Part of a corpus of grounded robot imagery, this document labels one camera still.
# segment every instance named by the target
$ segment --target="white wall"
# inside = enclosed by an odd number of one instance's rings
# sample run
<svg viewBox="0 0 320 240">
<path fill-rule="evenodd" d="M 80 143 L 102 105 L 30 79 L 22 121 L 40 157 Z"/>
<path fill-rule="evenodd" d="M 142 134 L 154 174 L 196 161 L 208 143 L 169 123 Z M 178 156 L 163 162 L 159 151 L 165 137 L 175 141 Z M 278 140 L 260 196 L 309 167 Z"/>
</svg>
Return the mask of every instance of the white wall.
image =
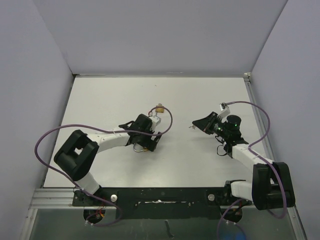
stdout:
<svg viewBox="0 0 320 240">
<path fill-rule="evenodd" d="M 75 74 L 184 76 L 251 71 L 287 2 L 33 1 Z"/>
<path fill-rule="evenodd" d="M 34 145 L 62 116 L 72 74 L 32 0 L 0 1 L 0 236 L 19 238 L 44 168 Z M 41 146 L 49 159 L 53 136 Z"/>
<path fill-rule="evenodd" d="M 253 69 L 276 159 L 289 165 L 309 240 L 320 236 L 320 1 L 289 0 Z"/>
</svg>

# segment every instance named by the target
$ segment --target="cable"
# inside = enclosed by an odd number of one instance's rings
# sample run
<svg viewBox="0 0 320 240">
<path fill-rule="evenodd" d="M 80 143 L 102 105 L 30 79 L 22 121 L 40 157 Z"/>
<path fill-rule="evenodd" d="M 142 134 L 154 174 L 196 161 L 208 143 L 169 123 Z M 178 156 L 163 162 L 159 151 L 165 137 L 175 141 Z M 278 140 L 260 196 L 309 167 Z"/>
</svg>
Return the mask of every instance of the cable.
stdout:
<svg viewBox="0 0 320 240">
<path fill-rule="evenodd" d="M 168 111 L 168 113 L 170 114 L 170 118 L 171 118 L 171 121 L 170 121 L 170 125 L 169 127 L 164 131 L 164 132 L 160 132 L 158 134 L 151 134 L 151 133 L 146 133 L 146 132 L 141 132 L 141 131 L 135 131 L 135 130 L 118 130 L 118 131 L 107 131 L 107 130 L 103 130 L 103 129 L 100 129 L 100 128 L 97 128 L 97 127 L 93 127 L 93 126 L 88 126 L 88 125 L 84 125 L 84 124 L 67 124 L 67 125 L 61 125 L 61 126 L 58 126 L 56 128 L 53 128 L 49 131 L 47 131 L 45 134 L 43 134 L 39 140 L 36 142 L 35 146 L 34 146 L 34 155 L 35 157 L 39 160 L 39 162 L 43 165 L 45 165 L 47 168 L 49 169 L 52 169 L 54 171 L 56 171 L 57 173 L 60 173 L 62 174 L 63 176 L 65 176 L 67 179 L 69 179 L 70 182 L 72 182 L 76 188 L 80 189 L 83 193 L 85 193 L 86 195 L 94 198 L 94 199 L 97 199 L 103 203 L 106 203 L 112 207 L 115 207 L 119 210 L 120 214 L 119 214 L 119 217 L 117 219 L 115 219 L 114 221 L 111 221 L 111 222 L 108 222 L 108 223 L 104 223 L 104 224 L 93 224 L 93 226 L 96 226 L 96 227 L 105 227 L 105 226 L 109 226 L 109 225 L 112 225 L 112 224 L 115 224 L 117 222 L 120 221 L 120 219 L 122 218 L 123 216 L 123 211 L 122 209 L 117 206 L 116 204 L 114 204 L 113 202 L 111 201 L 108 201 L 108 200 L 105 200 L 105 199 L 102 199 L 101 197 L 98 197 L 98 196 L 95 196 L 89 192 L 87 192 L 86 190 L 84 189 L 81 189 L 81 187 L 75 182 L 73 181 L 66 173 L 64 173 L 63 171 L 53 167 L 53 166 L 50 166 L 48 163 L 46 163 L 45 161 L 42 160 L 42 158 L 39 156 L 39 153 L 38 153 L 38 148 L 39 148 L 39 145 L 40 143 L 42 142 L 42 140 L 48 136 L 49 134 L 57 131 L 57 130 L 60 130 L 60 129 L 65 129 L 65 128 L 71 128 L 71 127 L 77 127 L 77 128 L 86 128 L 86 129 L 92 129 L 92 130 L 95 130 L 95 131 L 99 131 L 99 132 L 102 132 L 102 133 L 106 133 L 106 134 L 119 134 L 119 133 L 138 133 L 138 134 L 142 134 L 142 135 L 147 135 L 147 136 L 161 136 L 165 133 L 167 133 L 170 128 L 172 127 L 172 124 L 173 124 L 173 116 L 172 116 L 172 113 L 169 111 L 169 109 L 167 109 L 166 107 L 164 106 L 157 106 L 157 107 L 154 107 L 150 110 L 150 112 L 152 112 L 154 109 L 157 109 L 157 108 L 163 108 L 165 110 Z"/>
<path fill-rule="evenodd" d="M 255 151 L 253 151 L 251 149 L 251 147 L 259 142 L 261 142 L 269 133 L 269 130 L 270 130 L 270 117 L 268 115 L 268 113 L 260 106 L 254 104 L 254 103 L 251 103 L 249 101 L 231 101 L 231 102 L 228 102 L 226 103 L 226 105 L 232 105 L 232 104 L 238 104 L 238 103 L 242 103 L 242 104 L 250 104 L 258 109 L 260 109 L 266 116 L 267 118 L 267 121 L 268 121 L 268 126 L 267 126 L 267 129 L 264 133 L 264 135 L 258 139 L 257 141 L 251 143 L 249 146 L 248 146 L 248 150 L 254 154 L 255 156 L 257 156 L 259 159 L 261 159 L 262 161 L 264 161 L 273 171 L 274 175 L 275 175 L 275 178 L 276 180 L 278 181 L 278 184 L 279 184 L 279 187 L 280 187 L 280 191 L 281 191 L 281 195 L 282 195 L 282 200 L 283 200 L 283 211 L 282 211 L 282 214 L 281 215 L 276 215 L 274 214 L 272 211 L 270 211 L 269 209 L 267 210 L 273 217 L 277 218 L 277 219 L 283 219 L 286 214 L 287 214 L 287 198 L 286 198 L 286 193 L 285 193 L 285 189 L 284 189 L 284 185 L 282 184 L 282 181 L 280 179 L 280 176 L 277 172 L 277 170 L 275 169 L 275 167 L 268 161 L 266 160 L 264 157 L 260 156 L 258 153 L 256 153 Z"/>
<path fill-rule="evenodd" d="M 245 206 L 249 206 L 249 205 L 250 205 L 249 202 L 246 202 L 245 204 L 241 204 L 235 211 L 232 212 L 232 214 L 236 214 L 237 212 L 240 211 L 240 209 L 242 209 Z"/>
<path fill-rule="evenodd" d="M 242 232 L 243 236 L 244 236 L 244 239 L 247 240 L 247 235 L 245 233 L 245 230 L 237 223 L 234 223 L 234 225 Z"/>
<path fill-rule="evenodd" d="M 135 144 L 133 144 L 133 151 L 135 151 L 136 153 L 141 153 L 141 152 L 145 152 L 145 149 L 144 148 L 142 148 L 141 150 L 137 150 L 136 148 L 135 148 L 135 146 L 136 146 L 136 143 Z"/>
<path fill-rule="evenodd" d="M 219 143 L 221 143 L 222 145 L 224 144 L 224 139 L 223 138 L 218 139 L 219 137 L 217 135 L 215 135 L 214 137 Z"/>
<path fill-rule="evenodd" d="M 89 222 L 89 219 L 90 219 L 91 217 L 96 217 L 96 218 L 98 218 L 97 212 L 95 212 L 95 213 L 93 213 L 93 214 L 90 214 L 89 216 L 86 217 L 85 223 L 84 223 L 85 226 L 87 225 L 87 223 L 90 223 L 91 226 L 100 227 L 100 226 L 97 226 L 96 223 Z"/>
<path fill-rule="evenodd" d="M 216 147 L 216 154 L 218 155 L 218 156 L 220 156 L 220 157 L 223 157 L 223 156 L 225 156 L 225 155 L 227 155 L 228 153 L 225 153 L 225 154 L 219 154 L 219 147 L 223 147 L 223 145 L 219 145 L 219 146 L 217 146 Z"/>
<path fill-rule="evenodd" d="M 224 211 L 224 213 L 222 214 L 222 216 L 221 216 L 221 218 L 220 218 L 220 220 L 219 220 L 219 222 L 218 222 L 218 225 L 217 225 L 217 227 L 216 227 L 216 237 L 217 237 L 218 240 L 220 239 L 220 238 L 219 238 L 219 228 L 220 228 L 220 225 L 221 225 L 221 223 L 222 223 L 225 215 L 227 214 L 227 212 L 229 212 L 229 210 L 230 210 L 234 205 L 236 205 L 237 203 L 241 202 L 242 200 L 243 200 L 242 198 L 237 199 L 237 200 L 236 200 L 234 203 L 232 203 L 232 204 Z"/>
</svg>

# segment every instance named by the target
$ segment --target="screw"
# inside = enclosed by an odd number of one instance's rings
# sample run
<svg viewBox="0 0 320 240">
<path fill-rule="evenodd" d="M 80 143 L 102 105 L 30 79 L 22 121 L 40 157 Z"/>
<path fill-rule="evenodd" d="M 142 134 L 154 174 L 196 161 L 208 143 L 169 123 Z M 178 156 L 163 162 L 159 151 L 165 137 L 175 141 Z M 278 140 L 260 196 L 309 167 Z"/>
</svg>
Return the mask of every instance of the screw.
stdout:
<svg viewBox="0 0 320 240">
<path fill-rule="evenodd" d="M 209 201 L 214 201 L 215 200 L 215 195 L 209 194 L 208 195 L 208 199 L 209 199 Z"/>
<path fill-rule="evenodd" d="M 111 199 L 111 202 L 115 202 L 115 201 L 117 201 L 118 196 L 115 195 L 115 194 L 112 194 L 111 197 L 110 197 L 110 199 Z"/>
</svg>

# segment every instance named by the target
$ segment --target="black mounting plate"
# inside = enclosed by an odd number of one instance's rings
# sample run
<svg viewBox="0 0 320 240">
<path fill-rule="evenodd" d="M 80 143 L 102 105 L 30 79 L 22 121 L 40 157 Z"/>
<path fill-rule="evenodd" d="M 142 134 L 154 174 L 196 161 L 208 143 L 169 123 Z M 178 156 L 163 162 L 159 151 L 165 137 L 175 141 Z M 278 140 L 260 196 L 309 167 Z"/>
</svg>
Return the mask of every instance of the black mounting plate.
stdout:
<svg viewBox="0 0 320 240">
<path fill-rule="evenodd" d="M 117 195 L 114 203 L 123 210 L 122 219 L 219 219 L 220 206 L 234 202 L 225 191 L 224 187 L 101 187 L 95 195 L 108 201 Z M 99 207 L 101 201 L 76 190 L 72 205 Z"/>
</svg>

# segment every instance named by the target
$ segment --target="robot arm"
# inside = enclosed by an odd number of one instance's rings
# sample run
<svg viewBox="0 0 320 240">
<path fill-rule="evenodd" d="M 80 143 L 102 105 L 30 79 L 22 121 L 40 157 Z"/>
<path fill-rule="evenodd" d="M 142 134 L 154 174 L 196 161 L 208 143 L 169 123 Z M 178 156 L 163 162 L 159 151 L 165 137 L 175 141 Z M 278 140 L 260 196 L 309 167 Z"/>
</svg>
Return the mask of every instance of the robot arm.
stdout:
<svg viewBox="0 0 320 240">
<path fill-rule="evenodd" d="M 242 138 L 240 132 L 241 118 L 229 115 L 229 107 L 222 103 L 221 113 L 212 112 L 209 116 L 192 122 L 194 127 L 208 135 L 216 134 L 221 140 L 226 154 L 240 161 L 252 172 L 252 182 L 245 180 L 230 180 L 226 186 L 231 189 L 231 196 L 252 201 L 258 210 L 283 207 L 282 194 L 278 181 L 270 166 L 249 151 L 249 144 Z M 274 166 L 281 178 L 288 207 L 295 205 L 290 171 L 284 162 L 274 162 L 264 158 Z"/>
<path fill-rule="evenodd" d="M 82 189 L 94 194 L 100 186 L 89 171 L 96 154 L 131 144 L 138 144 L 153 152 L 161 135 L 152 139 L 152 136 L 138 132 L 153 134 L 160 122 L 158 116 L 140 114 L 135 121 L 112 129 L 110 132 L 113 133 L 85 134 L 75 130 L 54 156 L 54 162 Z"/>
</svg>

